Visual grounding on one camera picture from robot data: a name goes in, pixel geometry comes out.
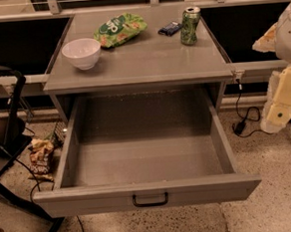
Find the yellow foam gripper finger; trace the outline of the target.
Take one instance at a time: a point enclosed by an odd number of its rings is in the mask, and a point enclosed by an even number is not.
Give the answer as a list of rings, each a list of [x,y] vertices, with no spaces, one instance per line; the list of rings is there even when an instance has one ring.
[[[252,45],[252,49],[256,52],[274,52],[275,51],[275,38],[276,38],[276,27],[277,24],[274,23],[271,27],[264,33],[262,37],[257,39],[257,41]]]
[[[291,64],[271,74],[260,127],[267,133],[284,128],[291,119]]]

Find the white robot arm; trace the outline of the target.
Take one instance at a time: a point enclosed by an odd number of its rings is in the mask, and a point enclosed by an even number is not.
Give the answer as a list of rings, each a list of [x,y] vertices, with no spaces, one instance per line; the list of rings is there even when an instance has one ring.
[[[274,52],[278,59],[288,63],[286,69],[274,71],[270,77],[260,124],[267,133],[278,132],[291,119],[291,2],[278,19],[252,45],[254,51]]]

